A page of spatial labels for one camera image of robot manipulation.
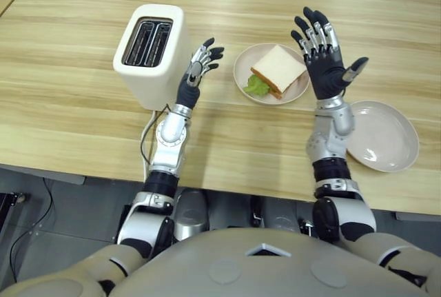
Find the ceramic plate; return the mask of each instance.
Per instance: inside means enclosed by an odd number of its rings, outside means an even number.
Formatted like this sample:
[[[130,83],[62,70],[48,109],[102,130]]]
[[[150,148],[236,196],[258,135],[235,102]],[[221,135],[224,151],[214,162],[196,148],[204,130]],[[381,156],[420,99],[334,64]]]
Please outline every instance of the ceramic plate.
[[[399,172],[418,157],[418,134],[411,122],[397,109],[377,101],[352,105],[356,130],[348,152],[362,164],[381,172]]]
[[[276,44],[275,43],[261,43],[253,45],[243,51],[236,62],[234,63],[234,80],[236,85],[239,87],[241,92],[251,99],[260,104],[265,105],[280,105],[294,101],[306,91],[309,85],[309,75],[306,71],[300,75],[292,85],[289,86],[286,93],[283,94],[282,99],[277,99],[271,94],[266,94],[265,96],[249,95],[243,91],[243,88],[248,84],[248,78],[253,74],[251,72],[251,67],[263,56],[265,56]],[[279,44],[283,49],[285,49],[295,60],[304,63],[303,58],[290,47]]]

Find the cable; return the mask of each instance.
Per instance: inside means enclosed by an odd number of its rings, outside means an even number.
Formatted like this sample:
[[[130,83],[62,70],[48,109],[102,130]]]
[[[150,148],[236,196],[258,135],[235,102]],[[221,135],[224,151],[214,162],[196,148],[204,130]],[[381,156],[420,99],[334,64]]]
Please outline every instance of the cable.
[[[22,235],[20,235],[12,244],[10,251],[9,251],[9,267],[11,268],[11,272],[12,272],[12,277],[14,278],[14,282],[17,283],[17,273],[15,272],[15,260],[17,259],[17,255],[15,255],[15,259],[14,261],[12,261],[12,254],[14,251],[14,247],[15,245],[30,231],[32,231],[49,213],[50,209],[52,208],[52,206],[54,205],[54,199],[52,197],[52,192],[50,192],[50,189],[48,187],[48,184],[46,183],[45,178],[43,178],[43,183],[44,186],[49,194],[50,197],[50,203],[48,208],[46,209],[46,211],[44,212],[44,214],[40,217],[39,220],[36,221],[35,224],[32,225],[32,227],[30,227],[28,230],[26,230],[24,233],[22,233]]]
[[[153,121],[155,118],[156,118],[156,111],[153,111],[152,117],[150,118],[147,125],[145,125],[143,132],[141,133],[141,153],[145,153],[144,140],[147,135],[147,132],[149,131],[149,129],[153,125]],[[146,182],[146,180],[147,180],[148,165],[150,165],[150,162],[145,161],[145,159],[143,158],[144,182]]]
[[[143,157],[144,181],[147,180],[147,165],[150,165],[150,161],[147,159],[145,152],[144,152],[144,140],[145,140],[145,137],[147,137],[147,134],[148,134],[150,128],[158,121],[158,119],[163,115],[164,111],[166,111],[166,110],[169,110],[169,112],[172,111],[172,109],[170,109],[170,106],[168,106],[168,104],[165,105],[165,107],[162,109],[161,112],[159,112],[159,114],[156,114],[153,121],[152,121],[152,119],[150,119],[150,121],[144,127],[143,132],[141,133],[140,151],[141,151],[141,156]]]

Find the plate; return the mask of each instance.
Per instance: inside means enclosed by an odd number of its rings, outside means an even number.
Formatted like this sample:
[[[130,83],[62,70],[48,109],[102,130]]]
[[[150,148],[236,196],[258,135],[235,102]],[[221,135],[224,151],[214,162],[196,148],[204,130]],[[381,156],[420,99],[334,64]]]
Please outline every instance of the plate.
[[[260,43],[253,45],[252,47],[244,50],[239,57],[237,57],[234,63],[234,80],[239,90],[246,97],[260,104],[265,105],[280,105],[294,101],[306,91],[309,85],[309,75],[308,71],[305,71],[300,75],[292,85],[289,86],[286,93],[283,94],[282,99],[277,99],[271,94],[266,94],[265,96],[250,95],[243,91],[243,88],[248,85],[248,78],[253,74],[251,72],[251,67],[263,56],[265,56],[276,43]],[[303,58],[290,47],[279,44],[283,49],[286,50],[295,60],[303,62]]]
[[[356,129],[348,152],[357,161],[381,172],[399,172],[415,163],[418,134],[400,111],[377,101],[355,102],[351,107]]]

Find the bread slice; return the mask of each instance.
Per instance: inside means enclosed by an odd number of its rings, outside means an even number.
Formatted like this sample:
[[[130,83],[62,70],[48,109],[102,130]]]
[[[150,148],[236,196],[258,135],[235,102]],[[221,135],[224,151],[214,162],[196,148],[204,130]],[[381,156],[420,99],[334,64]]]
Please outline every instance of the bread slice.
[[[288,87],[306,71],[306,66],[275,45],[251,67],[251,71],[271,87],[270,94],[281,99]]]

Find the floor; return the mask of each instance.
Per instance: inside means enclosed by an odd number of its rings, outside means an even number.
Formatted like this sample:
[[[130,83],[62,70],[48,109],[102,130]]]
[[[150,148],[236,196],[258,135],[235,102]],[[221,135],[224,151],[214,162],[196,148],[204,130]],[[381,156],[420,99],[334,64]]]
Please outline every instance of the floor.
[[[125,204],[142,188],[140,183],[87,178],[84,185],[47,180],[54,206],[44,221],[21,239],[13,254],[19,280],[48,274],[113,243]],[[9,252],[14,240],[48,208],[50,198],[37,176],[0,169],[0,192],[30,196],[10,211],[0,233],[0,291],[12,284]],[[212,229],[248,225],[249,196],[208,192]],[[311,219],[310,203],[288,202],[294,215]],[[391,212],[375,211],[378,231],[400,236],[441,256],[441,223],[397,221]]]

